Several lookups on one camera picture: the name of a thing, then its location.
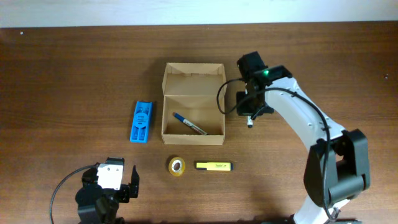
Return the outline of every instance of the yellow tape roll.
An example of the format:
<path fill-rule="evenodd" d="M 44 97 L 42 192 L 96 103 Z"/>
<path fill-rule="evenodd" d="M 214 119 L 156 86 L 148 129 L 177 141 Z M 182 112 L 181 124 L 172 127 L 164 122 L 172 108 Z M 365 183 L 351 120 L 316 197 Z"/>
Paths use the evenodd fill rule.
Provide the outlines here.
<path fill-rule="evenodd" d="M 185 161 L 180 157 L 174 157 L 169 163 L 169 171 L 173 176 L 181 176 L 185 171 Z"/>

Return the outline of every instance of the box flap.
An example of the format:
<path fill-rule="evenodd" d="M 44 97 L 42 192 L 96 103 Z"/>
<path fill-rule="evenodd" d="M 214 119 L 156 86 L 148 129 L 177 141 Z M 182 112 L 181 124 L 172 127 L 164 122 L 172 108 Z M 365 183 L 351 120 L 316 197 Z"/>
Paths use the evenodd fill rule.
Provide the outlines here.
<path fill-rule="evenodd" d="M 163 94 L 216 95 L 226 81 L 224 65 L 219 63 L 168 63 L 163 78 Z"/>

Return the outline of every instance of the blue rectangular object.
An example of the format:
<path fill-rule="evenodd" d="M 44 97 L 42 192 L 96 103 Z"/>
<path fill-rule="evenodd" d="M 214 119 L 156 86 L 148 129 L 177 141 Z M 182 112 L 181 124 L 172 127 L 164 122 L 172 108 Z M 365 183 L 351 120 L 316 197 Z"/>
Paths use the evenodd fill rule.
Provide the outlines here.
<path fill-rule="evenodd" d="M 146 143 L 148 141 L 151 114 L 151 102 L 137 101 L 136 109 L 134 111 L 134 119 L 131 126 L 131 142 Z"/>

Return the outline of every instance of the highlighter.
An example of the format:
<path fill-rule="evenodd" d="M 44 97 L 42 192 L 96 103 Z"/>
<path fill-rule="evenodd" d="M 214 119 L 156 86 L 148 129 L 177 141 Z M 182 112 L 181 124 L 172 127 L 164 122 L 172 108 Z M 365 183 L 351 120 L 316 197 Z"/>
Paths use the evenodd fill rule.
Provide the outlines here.
<path fill-rule="evenodd" d="M 232 171 L 234 166 L 231 162 L 197 162 L 197 170 Z"/>

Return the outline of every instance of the white wall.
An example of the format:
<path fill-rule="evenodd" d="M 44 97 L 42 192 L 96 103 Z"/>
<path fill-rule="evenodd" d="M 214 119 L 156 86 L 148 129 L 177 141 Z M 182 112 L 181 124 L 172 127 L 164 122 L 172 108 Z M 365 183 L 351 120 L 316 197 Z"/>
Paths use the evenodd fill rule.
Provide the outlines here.
<path fill-rule="evenodd" d="M 398 20 L 398 0 L 0 0 L 0 27 Z"/>

